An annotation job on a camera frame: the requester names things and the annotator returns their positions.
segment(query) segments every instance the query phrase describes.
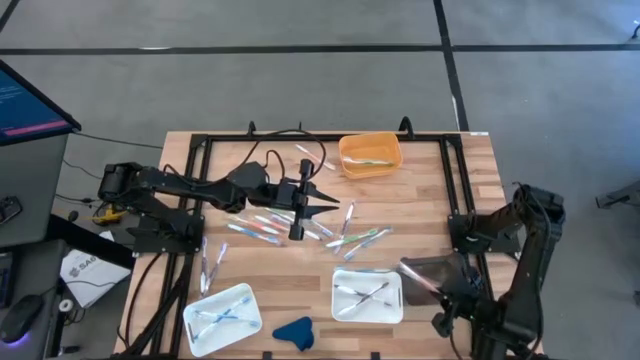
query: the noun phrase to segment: computer mouse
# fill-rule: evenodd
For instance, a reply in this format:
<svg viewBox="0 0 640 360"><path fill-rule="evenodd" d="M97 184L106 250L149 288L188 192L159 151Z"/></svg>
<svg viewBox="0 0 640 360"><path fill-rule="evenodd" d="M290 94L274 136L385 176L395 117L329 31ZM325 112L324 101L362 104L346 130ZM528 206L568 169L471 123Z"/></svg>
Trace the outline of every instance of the computer mouse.
<svg viewBox="0 0 640 360"><path fill-rule="evenodd" d="M16 342L29 331L40 313L44 300L40 295L27 295L15 303L0 324L0 340L5 344Z"/></svg>

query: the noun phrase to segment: orange plastic container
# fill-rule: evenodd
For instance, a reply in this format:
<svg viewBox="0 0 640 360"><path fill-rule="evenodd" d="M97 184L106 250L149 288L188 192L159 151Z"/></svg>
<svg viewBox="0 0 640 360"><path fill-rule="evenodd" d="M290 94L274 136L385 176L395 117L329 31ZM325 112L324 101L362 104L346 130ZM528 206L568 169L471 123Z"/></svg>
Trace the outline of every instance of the orange plastic container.
<svg viewBox="0 0 640 360"><path fill-rule="evenodd" d="M340 161L345 175L350 179L389 175L402 165L402 152L398 137L392 132L344 136L338 143ZM391 165L353 164L354 160L382 160Z"/></svg>

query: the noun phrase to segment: black metal frame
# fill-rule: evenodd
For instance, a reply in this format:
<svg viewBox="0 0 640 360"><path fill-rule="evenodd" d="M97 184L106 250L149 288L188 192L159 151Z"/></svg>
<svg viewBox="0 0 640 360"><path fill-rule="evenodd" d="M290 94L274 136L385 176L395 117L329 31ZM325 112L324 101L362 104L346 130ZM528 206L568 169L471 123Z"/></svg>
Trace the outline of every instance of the black metal frame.
<svg viewBox="0 0 640 360"><path fill-rule="evenodd" d="M466 168L466 162L464 158L464 151L462 148L462 140L460 134L438 134L438 133L428 133L428 134L416 134L413 131L413 126L409 118L404 117L400 123L399 131L406 131L405 134L399 134L398 140L403 142L436 142L440 146L440 153L442 156L442 165L443 172L445 177L445 183L447 187L447 196L449 199L450 209L452 214L459 214L460 207L458 205L458 199L456 196L456 188L454 183L454 175L451 166L451 159L449 157L449 146L452 146L455 150L456 161L458 163L458 168L460 172L460 179L462 184L462 192L464 194L465 207L467 208L467 212L474 212L475 205L473 201L473 193L471 190L471 183L469 180L469 175ZM345 135L349 135L348 133L338 133L338 134L317 134L315 135L318 140L323 142L337 142ZM211 162L211 153L213 150L213 144L215 142L234 142L234 141L304 141L309 140L306 135L263 135L256 133L256 126L253 122L249 124L249 129L246 134L194 134L191 136L190 144L189 144L189 153L187 155L187 166L185 169L185 175L194 176L194 168L196 163L196 154L200 146L204 146L204 154L202 156L202 162L200 167L199 178L201 180L206 180L206 175L209 170L209 164ZM186 208L187 199L180 199L179 207ZM194 206L194 214L200 215L202 212L202 202L196 202ZM160 354L161 347L161 339L162 333L164 330L164 321L158 322L160 319L164 318L168 313L168 310L173 306L173 302L177 299L178 306L176 311L176 316L174 319L174 325L171 334L171 347L169 354L170 356L175 356L177 358L179 353L180 340L182 337L183 331L183 322L181 319L182 310L186 306L187 296L189 294L189 282L191 279L191 272L193 268L193 260L194 255L188 254L184 256L184 265L182 271L180 272L180 276L176 281L176 284L173 284L174 281L174 273L176 270L176 261L178 255L169 254L169 259L165 268L165 276L162 285L162 291L160 295L160 304L159 309L156 315L152 318L151 322L155 322L155 324L151 324L145 328L143 332L144 337L148 340L151 340L151 348L150 355L162 356L166 354ZM494 299L493 290L491 287L491 280L489 278L489 270L487 265L487 260L484 254L476 255L476 260L478 263L478 271L482 276L483 282L483 291L490 299ZM146 342L139 343L143 348L146 346ZM264 352L263 358L269 357L270 352ZM372 358L380 356L379 353L372 353Z"/></svg>

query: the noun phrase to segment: blue toothbrush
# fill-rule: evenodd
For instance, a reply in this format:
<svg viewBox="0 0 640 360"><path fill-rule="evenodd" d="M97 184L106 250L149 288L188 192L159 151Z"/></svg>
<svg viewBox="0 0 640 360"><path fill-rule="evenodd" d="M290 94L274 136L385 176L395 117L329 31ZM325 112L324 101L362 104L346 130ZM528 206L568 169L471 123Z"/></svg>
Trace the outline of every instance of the blue toothbrush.
<svg viewBox="0 0 640 360"><path fill-rule="evenodd" d="M202 334L206 333L207 331L210 331L211 329L215 328L216 325L218 325L220 323L220 321L222 321L222 319L224 319L224 316L227 316L229 314L231 314L231 312L233 310L235 310L235 308L237 308L238 306L242 305L242 304L247 304L249 301L251 301L251 298L249 296L245 296L242 299L234 302L233 304L231 304L231 306L229 306L229 308L227 310L225 310L220 316L218 316L211 324L207 325L207 327L205 327L204 329L202 329L202 331L200 331L199 333L193 335L193 340L198 340L198 338L200 336L202 336Z"/></svg>

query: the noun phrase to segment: white tray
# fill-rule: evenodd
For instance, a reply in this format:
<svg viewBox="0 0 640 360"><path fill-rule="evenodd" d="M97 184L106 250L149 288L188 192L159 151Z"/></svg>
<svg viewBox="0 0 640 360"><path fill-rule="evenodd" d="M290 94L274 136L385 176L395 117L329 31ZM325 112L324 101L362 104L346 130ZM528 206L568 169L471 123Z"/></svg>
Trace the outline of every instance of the white tray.
<svg viewBox="0 0 640 360"><path fill-rule="evenodd" d="M233 310L229 315L236 315L242 318L255 320L260 323L260 326L252 327L245 321L225 319L216 325L214 329L203 334L202 338L197 339L195 343L192 342L191 336L189 336L188 333L189 323L195 333L198 333L210 323L209 320L197 317L194 313L195 310L222 314L229 308L229 306L231 306L231 304L245 296L250 297L251 300L248 303L235 308L235 310ZM196 357L202 357L210 354L227 345L251 336L262 329L262 318L260 317L258 303L256 302L256 297L253 295L251 286L248 284L238 284L232 288L190 304L182 312L182 318L184 319L184 326L187 331L187 338L189 339L191 353Z"/></svg>
<svg viewBox="0 0 640 360"><path fill-rule="evenodd" d="M358 302L361 297L350 295L332 286L331 314L337 321L397 324L402 321L402 280L396 272L367 273L347 270L336 270L333 273L333 285L343 285L362 293L369 293L385 282L389 285L378 291L375 296L391 303L391 307L382 302L369 299L349 311L339 315L340 310Z"/></svg>

